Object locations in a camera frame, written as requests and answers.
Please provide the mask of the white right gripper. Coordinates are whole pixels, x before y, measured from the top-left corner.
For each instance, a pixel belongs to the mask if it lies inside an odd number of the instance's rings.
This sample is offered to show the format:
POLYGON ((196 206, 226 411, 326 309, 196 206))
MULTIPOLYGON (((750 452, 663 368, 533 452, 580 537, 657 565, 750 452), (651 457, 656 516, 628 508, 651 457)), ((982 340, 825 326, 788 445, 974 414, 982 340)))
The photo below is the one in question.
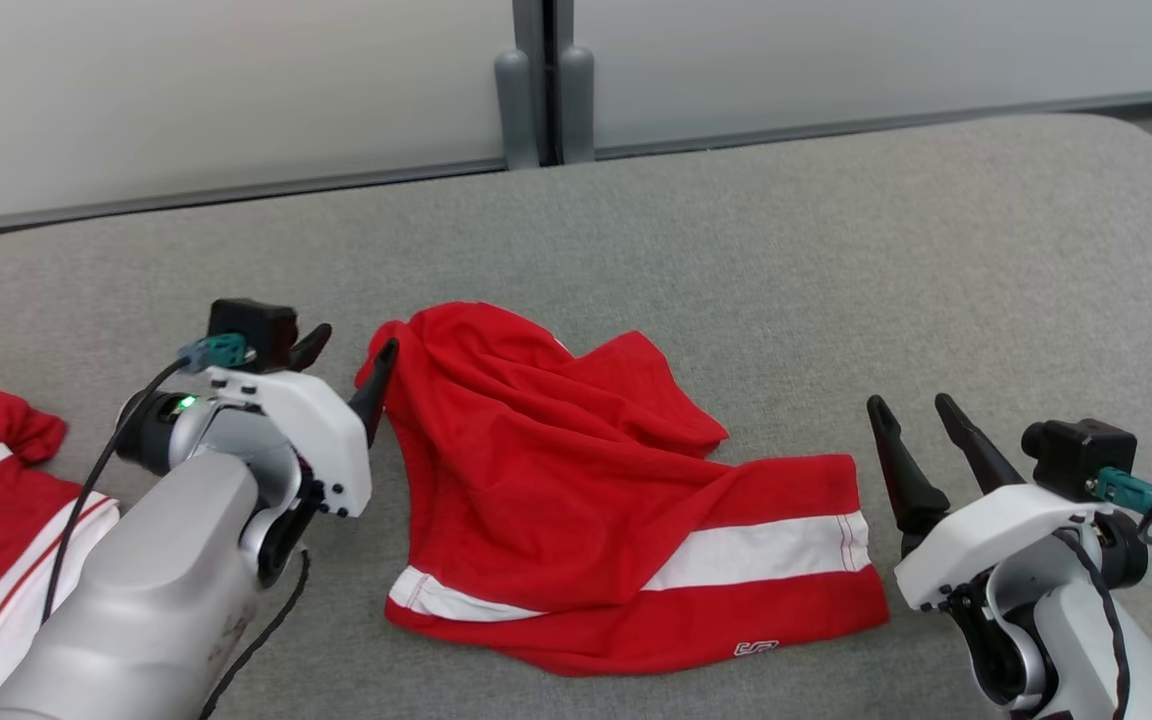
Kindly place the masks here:
POLYGON ((881 396, 867 397, 884 487, 902 535, 900 553, 905 556, 893 573, 911 609, 938 605, 946 596, 943 588, 970 582, 1058 529, 1087 523, 1097 511, 1114 511, 1107 502, 1074 502, 1025 484, 954 397, 938 393, 934 407, 946 434, 963 452, 975 483, 986 495, 950 515, 950 501, 929 483, 902 442, 902 429, 890 406, 881 396))

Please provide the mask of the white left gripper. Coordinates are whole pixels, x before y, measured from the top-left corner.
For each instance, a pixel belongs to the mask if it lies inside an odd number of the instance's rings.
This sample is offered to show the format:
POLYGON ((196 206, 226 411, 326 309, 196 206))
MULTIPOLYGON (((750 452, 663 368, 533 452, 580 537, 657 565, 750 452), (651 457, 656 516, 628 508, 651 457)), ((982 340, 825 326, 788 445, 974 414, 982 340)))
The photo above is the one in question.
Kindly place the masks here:
POLYGON ((308 332, 291 346, 289 370, 282 372, 253 374, 211 366, 206 373, 221 382, 218 397, 259 407, 324 483, 329 511, 361 518, 372 497, 369 447, 376 442, 399 341, 389 338, 362 366, 364 379, 348 406, 328 382, 300 373, 319 361, 332 332, 329 323, 308 332))

